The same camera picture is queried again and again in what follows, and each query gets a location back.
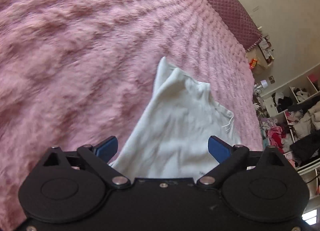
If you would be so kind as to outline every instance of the blue gripper pad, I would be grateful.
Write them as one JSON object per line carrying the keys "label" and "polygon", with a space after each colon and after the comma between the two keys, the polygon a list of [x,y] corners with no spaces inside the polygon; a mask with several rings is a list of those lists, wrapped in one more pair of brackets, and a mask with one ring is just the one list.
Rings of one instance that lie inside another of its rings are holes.
{"label": "blue gripper pad", "polygon": [[118,151],[118,140],[115,136],[111,136],[108,139],[100,142],[93,148],[93,153],[102,159],[105,163],[117,153]]}
{"label": "blue gripper pad", "polygon": [[208,140],[209,153],[219,162],[222,163],[229,158],[233,152],[232,146],[225,143],[216,136],[211,136]]}

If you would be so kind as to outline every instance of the black cable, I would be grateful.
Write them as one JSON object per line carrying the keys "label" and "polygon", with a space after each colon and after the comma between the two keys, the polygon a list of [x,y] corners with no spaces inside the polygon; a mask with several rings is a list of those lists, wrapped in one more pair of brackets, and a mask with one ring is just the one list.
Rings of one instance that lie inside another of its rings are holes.
{"label": "black cable", "polygon": [[317,176],[315,176],[312,180],[306,182],[306,184],[310,183],[311,181],[314,181],[316,178],[318,178],[320,176],[320,174],[318,174]]}

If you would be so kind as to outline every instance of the wall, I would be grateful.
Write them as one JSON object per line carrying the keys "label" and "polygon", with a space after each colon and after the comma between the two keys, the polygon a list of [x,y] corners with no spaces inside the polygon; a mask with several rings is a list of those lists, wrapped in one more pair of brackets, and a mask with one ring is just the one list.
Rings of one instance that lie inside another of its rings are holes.
{"label": "wall", "polygon": [[286,84],[320,62],[320,0],[239,0],[274,48],[273,76],[266,92]]}

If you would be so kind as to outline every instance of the bed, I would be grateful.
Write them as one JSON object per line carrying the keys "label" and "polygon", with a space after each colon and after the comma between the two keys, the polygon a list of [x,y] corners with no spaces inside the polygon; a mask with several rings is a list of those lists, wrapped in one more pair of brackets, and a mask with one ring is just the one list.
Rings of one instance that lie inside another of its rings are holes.
{"label": "bed", "polygon": [[45,150],[108,136],[119,151],[150,101],[162,56],[235,114],[261,150],[245,49],[207,0],[0,0],[0,227]]}

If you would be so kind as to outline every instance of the folded white cloth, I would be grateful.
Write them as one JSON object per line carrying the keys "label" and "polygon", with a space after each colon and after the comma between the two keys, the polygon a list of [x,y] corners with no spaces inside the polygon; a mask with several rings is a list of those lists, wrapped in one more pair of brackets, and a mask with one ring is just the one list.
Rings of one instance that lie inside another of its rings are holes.
{"label": "folded white cloth", "polygon": [[209,83],[194,80],[163,57],[151,101],[111,166],[131,180],[196,180],[218,165],[208,152],[210,136],[241,143],[233,117],[213,100]]}

